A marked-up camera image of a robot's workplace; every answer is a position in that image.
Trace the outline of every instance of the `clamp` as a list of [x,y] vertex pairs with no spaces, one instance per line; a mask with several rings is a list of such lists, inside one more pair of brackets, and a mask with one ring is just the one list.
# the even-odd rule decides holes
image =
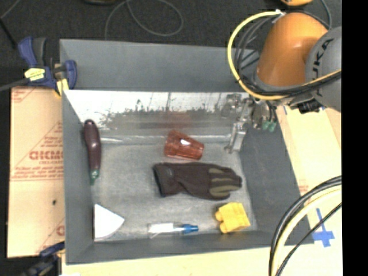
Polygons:
[[63,90],[73,89],[76,84],[76,62],[66,60],[61,67],[51,70],[43,60],[46,38],[26,37],[18,43],[18,51],[27,62],[28,70],[24,73],[28,86],[46,86],[53,88],[60,95]]

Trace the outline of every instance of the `blue clamp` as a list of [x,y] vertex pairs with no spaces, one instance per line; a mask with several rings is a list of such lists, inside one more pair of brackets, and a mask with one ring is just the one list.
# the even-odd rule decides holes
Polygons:
[[[42,73],[38,74],[38,76],[32,78],[27,77],[28,86],[46,86],[55,89],[57,92],[58,81],[60,79],[56,79],[53,75],[51,69],[45,65],[43,61],[43,52],[44,52],[44,44],[46,38],[33,38],[26,37],[18,43],[18,51],[22,59],[27,62],[28,71],[31,71],[32,68],[39,68]],[[68,88],[73,89],[76,84],[77,79],[77,71],[76,71],[76,62],[73,60],[66,60],[63,63],[61,68],[57,68],[56,71],[65,72],[66,80],[68,83]]]

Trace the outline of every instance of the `blue cap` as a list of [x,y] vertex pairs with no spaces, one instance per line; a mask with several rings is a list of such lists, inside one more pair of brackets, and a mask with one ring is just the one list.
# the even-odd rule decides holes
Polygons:
[[184,228],[184,230],[182,231],[183,234],[188,234],[188,233],[198,231],[198,226],[196,225],[183,224],[181,227]]

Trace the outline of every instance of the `black carpet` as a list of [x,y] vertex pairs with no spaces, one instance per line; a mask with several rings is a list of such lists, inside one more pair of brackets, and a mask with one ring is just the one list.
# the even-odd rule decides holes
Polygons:
[[[265,10],[285,9],[277,0],[165,0],[172,3],[183,19],[182,29],[172,36],[147,32],[133,20],[127,5],[121,5],[106,22],[112,5],[91,5],[83,0],[0,0],[0,16],[13,39],[26,36],[46,37],[47,63],[58,61],[59,39],[84,38],[145,43],[203,45],[225,47],[235,27],[250,15]],[[332,27],[342,25],[342,0],[324,0],[331,12]],[[129,5],[139,21],[157,33],[179,29],[178,13],[157,0],[131,0]],[[320,0],[304,7],[322,20],[327,20]],[[26,67],[11,41],[0,28],[0,86],[22,78]],[[0,93],[0,275],[18,275],[37,261],[35,258],[6,259],[6,221],[9,179],[9,92]]]

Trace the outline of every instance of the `white triangle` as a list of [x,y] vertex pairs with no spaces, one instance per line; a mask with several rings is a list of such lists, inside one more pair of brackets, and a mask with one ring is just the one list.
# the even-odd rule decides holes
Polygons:
[[109,238],[124,223],[124,218],[101,205],[94,205],[94,240]]

